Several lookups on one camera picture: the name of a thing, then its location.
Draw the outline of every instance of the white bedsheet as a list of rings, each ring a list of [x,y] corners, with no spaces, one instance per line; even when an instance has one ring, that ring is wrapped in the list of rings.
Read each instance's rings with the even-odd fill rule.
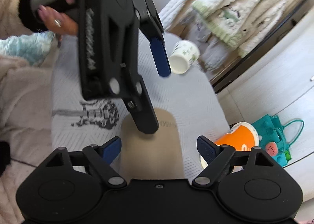
[[[165,36],[166,48],[172,51],[179,40],[177,36]],[[82,150],[90,144],[101,145],[114,136],[120,135],[120,126],[128,111],[122,100],[113,100],[112,115],[116,126],[101,127],[102,118],[94,121],[80,121],[83,101],[79,83],[77,57],[77,39],[67,37],[63,40],[59,59],[53,74],[53,147],[64,146],[68,150]],[[139,73],[143,76],[154,107],[165,109],[175,117],[183,152],[186,177],[192,178],[201,171],[196,140],[205,135],[216,140],[229,126],[220,107],[212,86],[205,74],[197,67],[191,67],[184,75],[172,74],[164,79],[158,76],[149,42],[140,33],[139,37]],[[87,106],[95,109],[99,103]]]

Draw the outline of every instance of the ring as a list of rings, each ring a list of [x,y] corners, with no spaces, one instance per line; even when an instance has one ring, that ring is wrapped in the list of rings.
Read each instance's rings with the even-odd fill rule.
[[[61,22],[60,22],[60,20],[55,19],[55,24],[57,25],[57,27],[61,27]]]

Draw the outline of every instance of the black cable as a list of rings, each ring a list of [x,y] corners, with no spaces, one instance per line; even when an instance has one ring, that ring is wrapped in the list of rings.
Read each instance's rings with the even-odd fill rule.
[[[20,163],[20,164],[24,164],[24,165],[28,165],[28,166],[34,167],[34,168],[37,168],[37,167],[38,167],[38,166],[35,166],[35,165],[32,165],[32,164],[26,163],[26,162],[24,162],[24,161],[14,159],[14,158],[11,158],[11,160],[12,160],[12,161],[15,161],[15,162],[18,162],[18,163]]]

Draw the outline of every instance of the white floor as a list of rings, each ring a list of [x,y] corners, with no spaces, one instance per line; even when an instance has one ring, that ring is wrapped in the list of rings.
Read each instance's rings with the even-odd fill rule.
[[[286,169],[306,191],[304,201],[314,197],[313,21],[314,9],[268,54],[218,94],[229,124],[253,123],[266,114],[279,115],[282,124],[304,120],[304,130],[290,148],[289,164],[294,164]],[[299,128],[296,123],[284,130],[287,141]],[[314,219],[313,199],[303,203],[296,219]]]

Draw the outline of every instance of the light blue fabric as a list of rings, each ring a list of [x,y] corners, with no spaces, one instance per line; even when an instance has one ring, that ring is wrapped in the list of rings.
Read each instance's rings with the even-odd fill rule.
[[[49,53],[53,36],[53,32],[11,36],[0,40],[0,54],[23,57],[32,66],[40,65]]]

